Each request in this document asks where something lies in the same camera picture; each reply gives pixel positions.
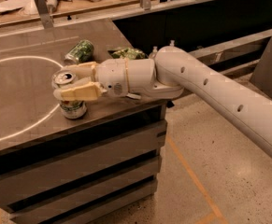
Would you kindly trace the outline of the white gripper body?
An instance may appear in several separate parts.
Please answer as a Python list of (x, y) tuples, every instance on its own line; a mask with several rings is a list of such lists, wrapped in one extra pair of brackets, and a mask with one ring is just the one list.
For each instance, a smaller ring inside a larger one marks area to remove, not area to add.
[(96, 66), (96, 80), (109, 97), (129, 94), (154, 96), (155, 63), (152, 59), (108, 59)]

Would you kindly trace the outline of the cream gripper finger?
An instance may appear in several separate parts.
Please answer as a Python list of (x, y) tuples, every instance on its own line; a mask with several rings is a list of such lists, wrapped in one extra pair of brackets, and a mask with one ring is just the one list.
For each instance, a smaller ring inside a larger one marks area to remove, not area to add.
[(59, 101), (95, 101), (106, 90), (99, 82), (88, 82), (86, 84), (74, 84), (55, 89), (54, 97)]
[(72, 64), (63, 67), (63, 70), (73, 72), (78, 79), (89, 77), (91, 80), (95, 80), (97, 62), (86, 62), (80, 64)]

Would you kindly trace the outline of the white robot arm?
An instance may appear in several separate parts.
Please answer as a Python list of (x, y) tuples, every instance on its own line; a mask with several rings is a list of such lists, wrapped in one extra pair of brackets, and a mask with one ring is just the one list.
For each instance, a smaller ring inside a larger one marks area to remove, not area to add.
[(166, 46), (151, 59), (108, 59), (63, 67), (53, 75), (59, 101), (149, 96), (174, 99), (188, 90), (214, 108), (272, 158), (272, 100)]

